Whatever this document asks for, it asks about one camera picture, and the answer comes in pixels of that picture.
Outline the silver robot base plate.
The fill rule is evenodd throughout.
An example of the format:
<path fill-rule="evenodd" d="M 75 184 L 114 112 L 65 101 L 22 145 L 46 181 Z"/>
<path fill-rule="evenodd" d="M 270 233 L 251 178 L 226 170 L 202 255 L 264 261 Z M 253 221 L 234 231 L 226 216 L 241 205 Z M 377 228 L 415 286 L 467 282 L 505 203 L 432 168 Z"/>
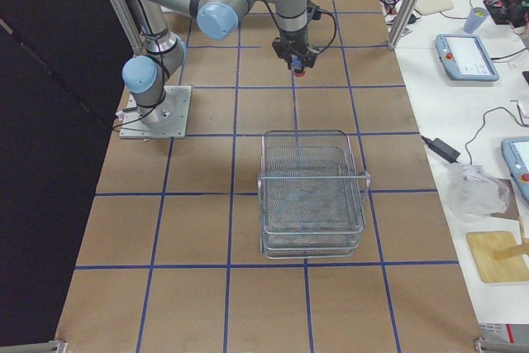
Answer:
<path fill-rule="evenodd" d="M 122 139 L 183 139 L 186 136 L 188 111 L 193 87 L 191 85 L 165 85 L 164 101 L 152 112 L 142 108 L 137 111 L 136 100 L 130 94 L 127 106 L 133 109 L 126 112 L 119 124 Z"/>

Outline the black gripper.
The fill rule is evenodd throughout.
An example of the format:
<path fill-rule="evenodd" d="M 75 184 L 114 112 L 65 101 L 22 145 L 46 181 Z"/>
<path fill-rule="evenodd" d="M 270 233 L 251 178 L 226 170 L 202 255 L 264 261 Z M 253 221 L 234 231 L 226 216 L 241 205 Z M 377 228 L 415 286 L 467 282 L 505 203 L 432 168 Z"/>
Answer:
<path fill-rule="evenodd" d="M 307 59 L 307 68 L 311 69 L 314 67 L 318 51 L 313 49 L 310 46 L 303 45 L 302 49 L 297 49 L 294 46 L 294 41 L 289 41 L 285 38 L 276 37 L 272 42 L 272 47 L 276 53 L 276 55 L 281 59 L 284 60 L 287 65 L 290 61 L 290 55 L 303 55 Z"/>

